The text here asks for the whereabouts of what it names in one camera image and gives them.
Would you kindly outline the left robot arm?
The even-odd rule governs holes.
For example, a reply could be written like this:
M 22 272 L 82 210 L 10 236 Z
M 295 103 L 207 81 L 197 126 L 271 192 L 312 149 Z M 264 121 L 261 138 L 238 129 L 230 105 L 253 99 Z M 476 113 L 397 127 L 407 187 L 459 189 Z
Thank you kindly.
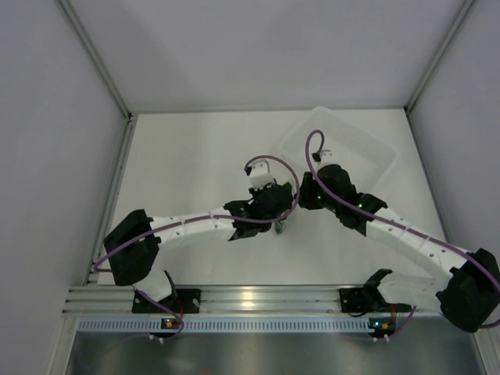
M 295 207 L 295 189 L 290 183 L 269 183 L 249 191 L 249 200 L 231 201 L 194 215 L 153 217 L 143 209 L 134 210 L 105 237 L 105 254 L 95 262 L 95 269 L 108 263 L 117 286 L 132 286 L 158 311 L 170 311 L 176 305 L 177 291 L 159 265 L 165 251 L 253 238 L 269 231 Z

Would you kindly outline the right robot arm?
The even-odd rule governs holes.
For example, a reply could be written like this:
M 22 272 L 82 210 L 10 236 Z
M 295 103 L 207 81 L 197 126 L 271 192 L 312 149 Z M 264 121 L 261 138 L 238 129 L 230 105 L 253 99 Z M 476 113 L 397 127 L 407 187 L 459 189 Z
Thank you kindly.
M 426 272 L 424 277 L 380 269 L 363 285 L 366 304 L 382 310 L 410 305 L 440 313 L 455 327 L 475 333 L 499 305 L 499 268 L 484 248 L 470 252 L 421 232 L 379 198 L 358 192 L 337 164 L 303 175 L 303 209 L 331 211 L 344 227 L 378 241 Z

